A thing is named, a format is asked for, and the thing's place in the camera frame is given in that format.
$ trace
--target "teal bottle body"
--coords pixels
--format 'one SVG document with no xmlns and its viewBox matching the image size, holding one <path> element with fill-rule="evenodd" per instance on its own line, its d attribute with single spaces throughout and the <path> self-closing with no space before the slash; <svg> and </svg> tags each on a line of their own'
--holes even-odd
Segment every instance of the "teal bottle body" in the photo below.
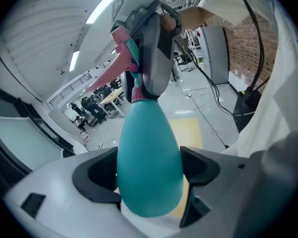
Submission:
<svg viewBox="0 0 298 238">
<path fill-rule="evenodd" d="M 124 203 L 141 217 L 165 215 L 182 197 L 179 148 L 167 118 L 154 100 L 131 105 L 118 147 L 117 181 Z"/>
</svg>

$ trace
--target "teal spray bottle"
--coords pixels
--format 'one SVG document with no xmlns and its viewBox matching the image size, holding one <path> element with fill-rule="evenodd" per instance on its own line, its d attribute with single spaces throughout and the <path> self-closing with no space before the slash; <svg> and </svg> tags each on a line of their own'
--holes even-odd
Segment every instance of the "teal spray bottle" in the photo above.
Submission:
<svg viewBox="0 0 298 238">
<path fill-rule="evenodd" d="M 132 105 L 124 122 L 117 155 L 117 181 L 126 206 L 141 217 L 172 211 L 183 191 L 181 155 L 170 124 L 157 100 L 145 98 L 139 81 L 139 49 L 123 27 L 111 33 L 118 53 L 87 89 L 111 82 L 125 70 L 135 79 Z"/>
</svg>

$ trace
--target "refrigerator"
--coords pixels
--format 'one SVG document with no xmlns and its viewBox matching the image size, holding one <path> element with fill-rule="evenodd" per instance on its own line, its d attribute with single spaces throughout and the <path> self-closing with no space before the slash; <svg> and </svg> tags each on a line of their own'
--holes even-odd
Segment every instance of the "refrigerator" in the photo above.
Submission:
<svg viewBox="0 0 298 238">
<path fill-rule="evenodd" d="M 224 29 L 221 26 L 197 29 L 201 53 L 202 70 L 215 84 L 228 83 L 228 52 Z"/>
</svg>

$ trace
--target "pink spray nozzle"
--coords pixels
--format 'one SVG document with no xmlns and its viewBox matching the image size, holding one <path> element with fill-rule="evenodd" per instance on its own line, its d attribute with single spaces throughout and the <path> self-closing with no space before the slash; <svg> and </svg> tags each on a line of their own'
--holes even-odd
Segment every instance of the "pink spray nozzle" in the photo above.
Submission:
<svg viewBox="0 0 298 238">
<path fill-rule="evenodd" d="M 125 41 L 130 38 L 126 30 L 123 27 L 119 27 L 111 33 L 111 36 L 117 44 L 115 51 L 118 53 L 118 55 L 107 66 L 106 70 L 97 77 L 93 84 L 87 88 L 88 92 L 110 83 L 126 70 L 133 72 L 138 71 L 137 65 L 132 63 L 133 57 L 130 54 L 127 45 L 125 44 Z"/>
</svg>

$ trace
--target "linear ceiling lamp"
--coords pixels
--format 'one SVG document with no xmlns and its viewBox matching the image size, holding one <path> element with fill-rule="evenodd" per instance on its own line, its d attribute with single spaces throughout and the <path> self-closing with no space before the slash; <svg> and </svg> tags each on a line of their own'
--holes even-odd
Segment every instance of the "linear ceiling lamp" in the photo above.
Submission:
<svg viewBox="0 0 298 238">
<path fill-rule="evenodd" d="M 93 13 L 89 16 L 86 21 L 86 24 L 93 24 L 95 20 L 99 17 L 104 9 L 112 2 L 113 0 L 102 0 Z"/>
<path fill-rule="evenodd" d="M 78 54 L 79 54 L 79 51 L 76 51 L 76 52 L 73 53 L 72 61 L 71 61 L 71 65 L 70 65 L 70 71 L 75 69 L 75 63 L 76 63 L 76 60 L 78 58 Z"/>
</svg>

